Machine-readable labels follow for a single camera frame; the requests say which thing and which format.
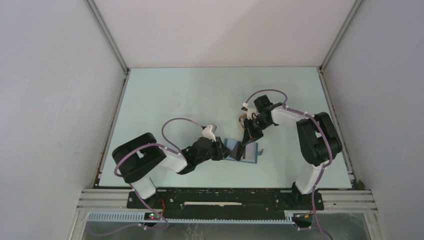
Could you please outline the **blue card holder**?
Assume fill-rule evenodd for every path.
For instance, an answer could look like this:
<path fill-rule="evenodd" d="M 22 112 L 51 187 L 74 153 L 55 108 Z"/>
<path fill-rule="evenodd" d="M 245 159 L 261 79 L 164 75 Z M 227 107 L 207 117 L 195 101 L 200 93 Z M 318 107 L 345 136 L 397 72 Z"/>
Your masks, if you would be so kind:
<path fill-rule="evenodd" d="M 234 146 L 236 145 L 237 141 L 235 139 L 226 138 L 224 140 L 224 144 L 227 148 L 230 149 L 230 153 L 233 150 Z M 250 144 L 245 145 L 245 152 L 242 157 L 242 159 L 238 162 L 241 163 L 248 163 L 248 164 L 256 164 L 258 162 L 258 157 L 263 154 L 263 149 L 259 149 L 259 144 L 257 142 L 253 142 Z M 229 158 L 229 156 L 226 158 L 228 161 L 235 161 Z"/>

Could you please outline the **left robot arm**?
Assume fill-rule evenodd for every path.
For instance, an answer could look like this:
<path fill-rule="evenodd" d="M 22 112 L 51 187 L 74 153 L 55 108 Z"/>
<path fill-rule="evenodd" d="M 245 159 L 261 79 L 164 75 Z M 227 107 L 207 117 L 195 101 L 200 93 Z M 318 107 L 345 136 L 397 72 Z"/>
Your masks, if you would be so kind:
<path fill-rule="evenodd" d="M 133 188 L 145 208 L 153 208 L 158 202 L 158 194 L 148 174 L 157 166 L 185 175 L 208 160 L 221 161 L 230 157 L 240 161 L 245 148 L 239 141 L 230 149 L 220 137 L 211 140 L 202 136 L 179 152 L 157 143 L 154 135 L 147 132 L 113 150 L 114 174 Z"/>

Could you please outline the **beige oval tray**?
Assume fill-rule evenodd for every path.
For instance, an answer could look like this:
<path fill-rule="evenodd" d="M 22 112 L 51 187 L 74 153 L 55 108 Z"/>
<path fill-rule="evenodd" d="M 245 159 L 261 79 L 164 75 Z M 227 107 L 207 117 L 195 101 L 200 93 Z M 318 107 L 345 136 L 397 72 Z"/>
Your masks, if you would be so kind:
<path fill-rule="evenodd" d="M 244 124 L 245 119 L 247 119 L 247 114 L 246 114 L 246 113 L 242 113 L 242 114 L 238 117 L 238 124 L 239 124 L 239 126 L 240 126 L 243 130 L 245 129 L 245 124 Z"/>

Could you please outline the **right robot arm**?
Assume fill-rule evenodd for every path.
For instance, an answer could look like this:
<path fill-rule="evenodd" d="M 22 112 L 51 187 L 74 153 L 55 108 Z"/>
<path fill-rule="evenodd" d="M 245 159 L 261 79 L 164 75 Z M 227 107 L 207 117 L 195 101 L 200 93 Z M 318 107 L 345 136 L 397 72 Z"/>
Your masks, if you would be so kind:
<path fill-rule="evenodd" d="M 244 147 L 264 136 L 264 130 L 270 126 L 293 125 L 297 130 L 300 152 L 304 165 L 294 182 L 295 192 L 291 194 L 291 204 L 304 209 L 311 202 L 310 194 L 318 187 L 324 170 L 343 150 L 341 139 L 326 112 L 314 115 L 288 107 L 286 103 L 272 103 L 267 95 L 254 100 L 254 107 L 247 102 L 241 109 L 246 112 L 242 119 Z"/>

